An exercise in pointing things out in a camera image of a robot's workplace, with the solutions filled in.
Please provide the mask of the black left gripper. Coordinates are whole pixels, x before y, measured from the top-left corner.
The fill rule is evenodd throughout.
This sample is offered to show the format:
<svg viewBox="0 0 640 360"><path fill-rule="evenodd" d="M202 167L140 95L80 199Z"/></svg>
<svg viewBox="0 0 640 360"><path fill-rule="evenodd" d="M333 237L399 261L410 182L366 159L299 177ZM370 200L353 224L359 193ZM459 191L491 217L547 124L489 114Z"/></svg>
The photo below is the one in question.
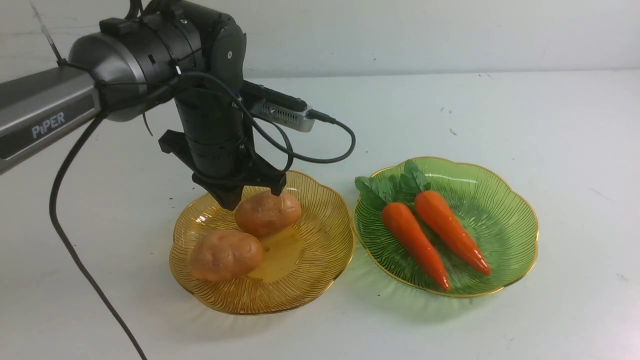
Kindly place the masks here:
<svg viewBox="0 0 640 360"><path fill-rule="evenodd" d="M200 185L225 210L235 210L242 201L243 189L269 189L274 196L286 190L287 175L255 150L247 137L235 137L222 143L199 143L186 133L167 130L158 144L163 153L176 156L192 171L192 180Z"/></svg>

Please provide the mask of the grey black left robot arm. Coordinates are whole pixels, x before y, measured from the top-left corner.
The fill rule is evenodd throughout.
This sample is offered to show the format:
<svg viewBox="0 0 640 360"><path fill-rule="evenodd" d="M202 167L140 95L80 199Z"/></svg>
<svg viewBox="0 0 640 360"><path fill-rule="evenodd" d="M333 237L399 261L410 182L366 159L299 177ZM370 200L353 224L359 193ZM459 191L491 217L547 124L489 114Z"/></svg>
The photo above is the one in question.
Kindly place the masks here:
<svg viewBox="0 0 640 360"><path fill-rule="evenodd" d="M2 173L91 120L127 122L174 101L183 130L158 143L194 183L227 210L246 186L279 195L286 173L256 152L249 113L274 91L244 79L246 46L229 14L184 0L101 20L57 66L1 84Z"/></svg>

